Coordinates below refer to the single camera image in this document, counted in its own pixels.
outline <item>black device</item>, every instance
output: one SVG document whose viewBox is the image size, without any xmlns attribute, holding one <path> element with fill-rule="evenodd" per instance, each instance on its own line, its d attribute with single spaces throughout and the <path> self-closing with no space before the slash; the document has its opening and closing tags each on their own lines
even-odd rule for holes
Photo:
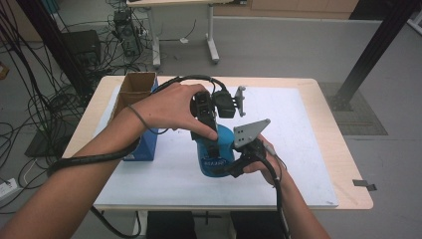
<svg viewBox="0 0 422 239">
<path fill-rule="evenodd" d="M 81 66 L 89 67 L 100 64 L 102 46 L 95 30 L 63 33 L 62 36 Z"/>
<path fill-rule="evenodd" d="M 123 47 L 124 55 L 133 57 L 140 55 L 139 30 L 133 26 L 130 10 L 114 12 L 115 35 Z"/>
</svg>

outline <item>bracelet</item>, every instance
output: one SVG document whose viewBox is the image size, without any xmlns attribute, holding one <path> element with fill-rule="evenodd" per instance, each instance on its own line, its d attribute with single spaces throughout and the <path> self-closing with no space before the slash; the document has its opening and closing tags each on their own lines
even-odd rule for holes
<svg viewBox="0 0 422 239">
<path fill-rule="evenodd" d="M 140 113 L 138 113 L 134 108 L 133 108 L 133 106 L 132 105 L 127 105 L 127 107 L 137 116 L 137 118 L 143 123 L 143 125 L 150 131 L 150 132 L 152 132 L 152 133 L 154 133 L 154 134 L 163 134 L 163 133 L 165 133 L 165 132 L 167 132 L 168 131 L 168 128 L 166 129 L 166 130 L 164 130 L 164 131 L 161 131 L 161 132 L 156 132 L 156 131 L 154 131 L 154 130 L 152 130 L 151 129 L 151 127 L 148 125 L 148 123 L 146 123 L 146 121 L 145 121 L 145 119 L 143 119 L 143 117 L 140 115 Z"/>
<path fill-rule="evenodd" d="M 134 112 L 134 114 L 137 116 L 137 118 L 143 123 L 143 125 L 150 129 L 149 125 L 146 123 L 145 119 L 143 119 L 143 117 L 133 108 L 132 105 L 127 105 L 127 107 Z"/>
</svg>

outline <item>wooden table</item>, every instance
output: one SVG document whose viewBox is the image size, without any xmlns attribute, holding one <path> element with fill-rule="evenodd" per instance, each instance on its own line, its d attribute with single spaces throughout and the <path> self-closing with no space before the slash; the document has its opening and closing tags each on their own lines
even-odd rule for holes
<svg viewBox="0 0 422 239">
<path fill-rule="evenodd" d="M 170 77 L 158 77 L 158 81 L 163 83 L 171 79 Z M 329 107 L 322 95 L 321 90 L 315 80 L 312 79 L 284 79 L 284 78 L 227 78 L 219 77 L 226 86 L 246 86 L 248 87 L 270 87 L 270 88 L 293 88 L 298 89 L 307 111 L 311 126 L 314 130 L 317 144 L 321 156 L 328 171 L 333 189 L 338 199 L 338 206 L 331 209 L 370 209 L 373 206 L 372 199 L 365 187 L 353 185 L 353 179 L 362 179 L 347 148 L 347 145 L 336 125 Z M 64 157 L 72 156 L 93 138 L 99 120 L 107 108 L 108 100 L 115 89 L 123 80 L 121 76 L 109 76 L 102 79 L 90 104 L 72 137 L 71 142 L 65 151 Z M 204 83 L 200 81 L 189 81 L 189 84 Z M 96 205 L 99 209 L 147 209 L 145 206 L 121 205 L 113 207 L 109 205 Z M 201 208 L 210 209 L 230 209 L 224 207 Z"/>
<path fill-rule="evenodd" d="M 217 53 L 217 48 L 214 43 L 214 7 L 216 3 L 228 3 L 232 0 L 139 0 L 134 2 L 127 1 L 127 6 L 130 8 L 143 8 L 146 10 L 149 23 L 149 32 L 152 38 L 152 64 L 154 68 L 158 69 L 161 65 L 160 52 L 159 52 L 159 39 L 155 34 L 154 28 L 154 16 L 152 7 L 157 6 L 172 6 L 172 5 L 193 5 L 193 4 L 208 4 L 208 33 L 206 34 L 206 40 L 208 48 L 211 53 L 212 61 L 217 64 L 220 61 L 220 57 Z"/>
</svg>

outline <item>cardboard box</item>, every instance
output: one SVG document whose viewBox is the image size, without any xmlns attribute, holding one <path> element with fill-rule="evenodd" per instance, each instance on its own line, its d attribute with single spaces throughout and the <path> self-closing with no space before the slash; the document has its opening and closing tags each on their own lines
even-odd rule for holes
<svg viewBox="0 0 422 239">
<path fill-rule="evenodd" d="M 151 91 L 158 87 L 155 73 L 127 73 L 118 92 L 111 118 L 113 119 L 127 105 L 135 104 L 149 96 Z M 158 135 L 147 130 L 140 138 L 136 150 L 126 156 L 124 161 L 152 161 L 154 160 L 155 147 Z"/>
</svg>

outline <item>metal stand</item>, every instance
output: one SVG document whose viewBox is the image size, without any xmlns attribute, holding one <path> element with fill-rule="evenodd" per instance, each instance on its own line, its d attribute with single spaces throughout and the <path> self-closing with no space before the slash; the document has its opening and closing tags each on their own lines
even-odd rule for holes
<svg viewBox="0 0 422 239">
<path fill-rule="evenodd" d="M 214 29 L 214 6 L 212 4 L 208 4 L 208 34 L 206 34 L 208 48 L 210 49 L 211 59 L 212 61 L 217 64 L 220 61 L 220 57 L 217 53 L 217 48 L 215 47 L 214 43 L 214 36 L 213 36 L 213 29 Z"/>
<path fill-rule="evenodd" d="M 385 50 L 406 24 L 420 0 L 397 1 L 366 46 L 350 74 L 328 103 L 334 111 L 349 111 L 349 102 Z"/>
<path fill-rule="evenodd" d="M 161 65 L 161 59 L 159 54 L 159 39 L 155 35 L 154 28 L 154 15 L 152 13 L 152 8 L 144 8 L 146 10 L 146 15 L 148 16 L 149 23 L 149 32 L 151 33 L 152 38 L 152 65 L 155 69 L 158 69 Z"/>
<path fill-rule="evenodd" d="M 419 12 L 419 14 L 415 17 L 414 20 L 408 20 L 407 23 L 415 29 L 419 34 L 422 34 L 422 27 L 419 26 L 422 22 L 422 10 Z"/>
</svg>

